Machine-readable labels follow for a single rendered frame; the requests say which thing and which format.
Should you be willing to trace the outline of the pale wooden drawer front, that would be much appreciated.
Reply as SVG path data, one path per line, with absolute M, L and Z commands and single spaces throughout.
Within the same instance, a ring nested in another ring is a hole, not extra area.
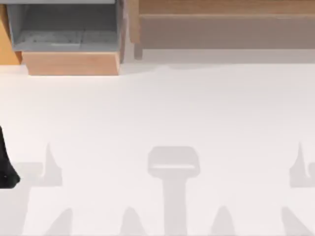
M 29 75 L 114 76 L 119 74 L 119 52 L 23 52 Z

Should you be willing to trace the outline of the wooden open shelf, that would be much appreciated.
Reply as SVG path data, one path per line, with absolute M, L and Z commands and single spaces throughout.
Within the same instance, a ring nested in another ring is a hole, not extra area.
M 134 57 L 149 50 L 315 49 L 315 0 L 126 0 Z

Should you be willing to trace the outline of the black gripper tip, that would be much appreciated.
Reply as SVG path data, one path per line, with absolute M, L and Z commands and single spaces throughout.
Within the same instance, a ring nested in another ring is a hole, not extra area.
M 20 176 L 12 166 L 0 126 L 0 189 L 12 189 L 20 182 Z

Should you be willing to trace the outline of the wooden cupboard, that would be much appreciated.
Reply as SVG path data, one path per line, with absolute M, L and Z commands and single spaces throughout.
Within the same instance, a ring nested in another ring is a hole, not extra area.
M 6 6 L 0 4 L 0 65 L 20 65 L 22 53 L 12 50 Z

